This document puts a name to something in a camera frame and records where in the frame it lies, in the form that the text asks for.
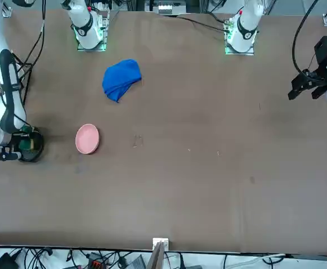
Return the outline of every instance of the blue cloth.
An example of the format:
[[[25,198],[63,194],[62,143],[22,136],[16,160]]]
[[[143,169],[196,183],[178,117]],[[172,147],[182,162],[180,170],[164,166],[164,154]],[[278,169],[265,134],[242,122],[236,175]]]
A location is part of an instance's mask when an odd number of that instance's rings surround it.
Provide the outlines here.
[[[127,59],[110,66],[105,71],[102,88],[109,99],[118,102],[131,85],[140,80],[139,65],[135,60]]]

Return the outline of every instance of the table surface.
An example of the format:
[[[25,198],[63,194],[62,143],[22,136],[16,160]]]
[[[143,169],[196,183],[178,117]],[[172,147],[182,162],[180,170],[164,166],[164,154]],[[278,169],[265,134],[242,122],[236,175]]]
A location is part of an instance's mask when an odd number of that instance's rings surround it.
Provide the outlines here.
[[[40,16],[6,20],[22,59]],[[0,244],[149,249],[166,237],[188,251],[327,253],[327,102],[287,97],[300,21],[263,17],[256,54],[244,57],[225,55],[217,31],[119,12],[107,51],[83,53],[65,12],[48,11],[26,105],[46,149],[36,164],[0,163]],[[321,18],[309,18],[297,42],[301,68],[323,35]],[[117,104],[101,81],[128,58],[143,79]],[[85,123],[101,133],[90,156],[74,143]],[[133,147],[134,136],[142,145]]]

